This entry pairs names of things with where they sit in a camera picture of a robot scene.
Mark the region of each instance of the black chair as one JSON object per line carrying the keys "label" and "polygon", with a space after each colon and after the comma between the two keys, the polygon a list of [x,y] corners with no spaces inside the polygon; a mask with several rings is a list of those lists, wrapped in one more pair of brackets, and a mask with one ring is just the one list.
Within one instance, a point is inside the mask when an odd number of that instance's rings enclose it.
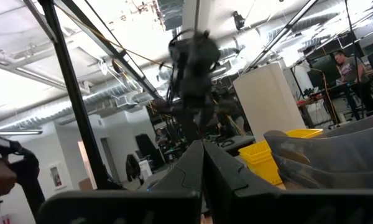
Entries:
{"label": "black chair", "polygon": [[150,140],[147,134],[139,134],[136,136],[136,141],[141,154],[144,157],[149,157],[153,163],[149,163],[150,169],[155,171],[164,166],[164,160],[160,155],[158,149],[155,148],[154,144]]}

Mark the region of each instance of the white pillar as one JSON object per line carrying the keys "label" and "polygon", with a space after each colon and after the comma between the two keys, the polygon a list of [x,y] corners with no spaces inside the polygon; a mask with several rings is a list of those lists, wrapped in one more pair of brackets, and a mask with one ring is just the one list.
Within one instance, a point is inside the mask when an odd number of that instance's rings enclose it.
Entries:
{"label": "white pillar", "polygon": [[295,76],[296,76],[296,79],[298,81],[298,84],[300,85],[300,88],[302,89],[302,91],[304,91],[305,89],[309,89],[309,88],[313,88],[312,86],[312,82],[310,80],[310,77],[308,76],[308,73],[307,71],[309,71],[309,68],[307,68],[309,65],[306,64],[306,65],[297,65],[295,67]]}
{"label": "white pillar", "polygon": [[234,87],[256,141],[267,131],[306,128],[279,63],[250,71]]}

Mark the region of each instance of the black cable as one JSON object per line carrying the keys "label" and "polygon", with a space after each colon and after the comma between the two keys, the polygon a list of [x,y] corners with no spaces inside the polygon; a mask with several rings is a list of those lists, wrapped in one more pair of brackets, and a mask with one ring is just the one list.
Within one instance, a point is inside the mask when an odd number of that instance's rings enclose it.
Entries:
{"label": "black cable", "polygon": [[[96,17],[98,17],[99,21],[101,21],[105,28],[108,30],[108,32],[112,35],[112,37],[114,38],[114,40],[116,40],[116,42],[121,46],[123,47],[120,42],[118,41],[118,39],[115,37],[115,35],[112,33],[112,31],[109,29],[109,27],[105,24],[105,22],[102,20],[102,18],[98,15],[98,13],[95,11],[95,9],[92,7],[92,5],[88,2],[88,0],[85,0],[85,2],[87,3],[88,7],[90,7],[90,9],[93,11],[93,13],[96,15]],[[134,59],[132,59],[132,57],[129,55],[129,53],[127,51],[125,51],[126,55],[129,56],[130,60],[134,63],[134,65],[136,65],[136,67],[138,68],[138,70],[141,72],[141,74],[143,74],[143,76],[146,77],[146,75],[144,74],[144,72],[141,70],[141,68],[139,68],[139,66],[136,64],[136,62],[134,61]]]}
{"label": "black cable", "polygon": [[352,42],[352,47],[354,50],[354,59],[355,59],[355,66],[356,66],[356,80],[357,80],[357,88],[358,88],[358,93],[359,93],[359,98],[361,99],[361,110],[362,110],[362,119],[364,118],[365,112],[364,112],[364,99],[363,99],[363,94],[362,94],[362,86],[361,86],[361,79],[359,78],[359,69],[358,69],[358,59],[356,55],[356,45],[355,45],[355,34],[352,29],[352,23],[351,23],[351,17],[349,16],[349,11],[348,11],[348,0],[344,0],[345,5],[346,5],[346,12],[347,12],[347,17],[348,17],[348,23],[349,23],[349,32],[351,35],[351,42]]}
{"label": "black cable", "polygon": [[166,93],[166,102],[167,102],[167,106],[170,106],[172,103],[173,103],[173,99],[174,99],[174,86],[173,86],[173,80],[174,80],[174,70],[175,70],[175,67],[173,65],[173,69],[172,69],[172,74],[170,75],[170,79],[169,79],[169,85],[168,85],[168,89],[167,89],[167,93]]}

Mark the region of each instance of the man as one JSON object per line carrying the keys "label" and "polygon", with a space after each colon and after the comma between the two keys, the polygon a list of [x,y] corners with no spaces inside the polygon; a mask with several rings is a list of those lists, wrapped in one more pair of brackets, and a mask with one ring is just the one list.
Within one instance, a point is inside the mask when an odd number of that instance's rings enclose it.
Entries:
{"label": "man", "polygon": [[352,90],[364,103],[367,111],[373,111],[373,98],[371,92],[371,84],[369,77],[365,74],[365,68],[361,60],[357,60],[355,63],[354,57],[346,57],[343,51],[338,51],[334,55],[337,61],[339,72],[341,74],[341,83],[353,84],[357,82],[361,83],[362,96],[360,95],[358,86],[353,86]]}

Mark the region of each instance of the black metal frame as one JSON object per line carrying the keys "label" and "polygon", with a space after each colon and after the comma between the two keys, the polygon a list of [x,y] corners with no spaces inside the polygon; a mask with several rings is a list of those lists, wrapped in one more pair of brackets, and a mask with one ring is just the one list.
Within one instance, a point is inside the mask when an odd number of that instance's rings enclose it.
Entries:
{"label": "black metal frame", "polygon": [[298,90],[300,91],[300,97],[301,97],[301,96],[305,96],[304,92],[303,92],[302,89],[301,89],[300,84],[299,84],[298,81],[297,81],[297,77],[296,77],[295,72],[293,71],[293,68],[295,69],[296,67],[292,67],[292,68],[290,68],[290,71],[292,72],[292,75],[293,75],[294,80],[296,81],[296,84],[297,84]]}
{"label": "black metal frame", "polygon": [[52,0],[39,0],[45,13],[47,23],[57,36],[57,42],[53,43],[57,53],[58,61],[61,66],[63,79],[67,85],[69,99],[72,103],[75,112],[77,124],[80,130],[81,138],[84,142],[86,153],[90,162],[91,170],[96,181],[98,189],[110,189],[107,181],[108,177],[104,169],[104,165],[99,154],[97,143],[94,138],[94,133],[91,128],[90,121],[81,97],[78,81],[70,60],[68,48],[63,37],[60,23],[55,12]]}
{"label": "black metal frame", "polygon": [[296,14],[293,18],[283,27],[283,29],[265,46],[264,50],[257,56],[257,58],[248,66],[246,70],[254,67],[258,61],[260,61],[272,47],[280,41],[280,39],[286,35],[289,30],[314,6],[319,0],[309,0]]}
{"label": "black metal frame", "polygon": [[[75,16],[79,19],[80,22],[84,23],[89,28],[93,29],[97,34],[102,33],[97,29],[96,26],[88,19],[86,14],[74,3],[72,0],[61,0],[55,2],[58,7],[61,7],[65,12],[69,13],[70,15]],[[139,75],[131,66],[130,64],[124,59],[124,56],[127,54],[125,50],[118,52],[111,43],[107,40],[102,38],[101,36],[95,34],[85,25],[81,24],[78,21],[74,21],[79,28],[85,32],[90,38],[93,39],[94,42],[98,44],[109,56],[111,56],[115,61],[122,66],[122,68],[129,74],[133,79],[137,80],[144,90],[149,93],[154,98],[161,98],[157,90],[154,86],[150,83],[150,81],[146,78],[145,75]]]}

